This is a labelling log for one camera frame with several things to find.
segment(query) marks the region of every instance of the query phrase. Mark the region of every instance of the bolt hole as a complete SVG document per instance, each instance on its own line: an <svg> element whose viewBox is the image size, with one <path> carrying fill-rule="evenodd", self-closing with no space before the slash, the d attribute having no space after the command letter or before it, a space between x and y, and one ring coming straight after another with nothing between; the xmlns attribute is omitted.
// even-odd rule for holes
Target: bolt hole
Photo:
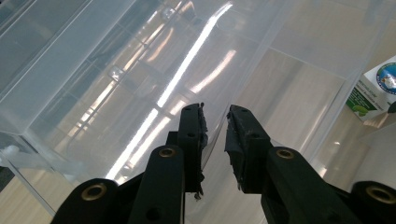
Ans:
<svg viewBox="0 0 396 224"><path fill-rule="evenodd" d="M283 159L292 159L294 157L294 154L286 149L280 149L276 152L278 157L281 157Z"/></svg>
<svg viewBox="0 0 396 224"><path fill-rule="evenodd" d="M102 192L102 189L100 189L100 188L93 188L93 189L88 190L88 195L90 195L90 196L96 196L96 195L100 194L101 192Z"/></svg>
<svg viewBox="0 0 396 224"><path fill-rule="evenodd" d="M157 221L161 219L161 209L160 208L150 208L146 213L146 218L149 221Z"/></svg>
<svg viewBox="0 0 396 224"><path fill-rule="evenodd" d="M374 199L381 203L394 204L396 203L396 197L392 193L385 189L381 189L376 186L370 186L366 189L366 192Z"/></svg>
<svg viewBox="0 0 396 224"><path fill-rule="evenodd" d="M106 190L107 187L103 183L91 185L82 191L81 198L85 201L94 201L102 198Z"/></svg>

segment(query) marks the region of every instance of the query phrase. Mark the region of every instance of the white and green box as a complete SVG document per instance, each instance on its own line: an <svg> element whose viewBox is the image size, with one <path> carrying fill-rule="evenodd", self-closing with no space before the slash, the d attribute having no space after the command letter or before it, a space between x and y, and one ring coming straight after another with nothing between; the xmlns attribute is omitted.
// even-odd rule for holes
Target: white and green box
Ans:
<svg viewBox="0 0 396 224"><path fill-rule="evenodd" d="M361 76L346 104L362 120L387 113L396 101L396 56Z"/></svg>

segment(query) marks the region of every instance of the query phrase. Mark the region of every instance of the clear plastic box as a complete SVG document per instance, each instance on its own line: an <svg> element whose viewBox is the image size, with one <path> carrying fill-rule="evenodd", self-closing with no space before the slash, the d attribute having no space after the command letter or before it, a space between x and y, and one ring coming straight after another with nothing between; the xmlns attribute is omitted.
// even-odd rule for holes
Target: clear plastic box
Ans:
<svg viewBox="0 0 396 224"><path fill-rule="evenodd" d="M191 223L263 221L260 198L237 192L222 152L229 105L252 108L275 141L313 160L395 9L374 0L24 4L0 35L2 163L53 214L87 179L121 184L143 172L180 108L205 102L209 196L188 198Z"/></svg>

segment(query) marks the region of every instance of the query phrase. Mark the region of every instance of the transparent plastic container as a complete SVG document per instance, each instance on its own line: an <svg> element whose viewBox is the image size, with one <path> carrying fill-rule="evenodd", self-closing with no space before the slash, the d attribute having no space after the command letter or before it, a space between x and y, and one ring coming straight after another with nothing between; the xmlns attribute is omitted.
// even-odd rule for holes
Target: transparent plastic container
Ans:
<svg viewBox="0 0 396 224"><path fill-rule="evenodd" d="M0 35L39 49L2 64L2 163L53 214L85 180L121 184L143 172L150 151L177 130L180 109L205 102L205 197L187 198L187 223L264 222L260 197L237 191L223 153L229 105L251 108L275 141L314 158L395 8L373 0L74 1L63 20L40 23L56 31L38 42L18 32L48 9L44 0L30 4ZM54 3L45 15L60 11ZM12 55L1 44L0 57Z"/></svg>
<svg viewBox="0 0 396 224"><path fill-rule="evenodd" d="M363 73L396 55L396 14L391 16ZM344 106L312 163L326 181L341 189L350 190L364 180L396 189L395 124L395 114L384 113L363 122Z"/></svg>

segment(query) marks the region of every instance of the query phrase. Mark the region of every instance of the product package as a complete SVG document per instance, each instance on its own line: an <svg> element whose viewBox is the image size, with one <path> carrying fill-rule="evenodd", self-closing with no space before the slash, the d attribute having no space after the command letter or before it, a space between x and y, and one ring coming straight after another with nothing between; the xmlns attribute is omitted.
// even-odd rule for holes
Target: product package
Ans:
<svg viewBox="0 0 396 224"><path fill-rule="evenodd" d="M396 101L396 56L361 76L346 104L362 120L388 113Z"/></svg>

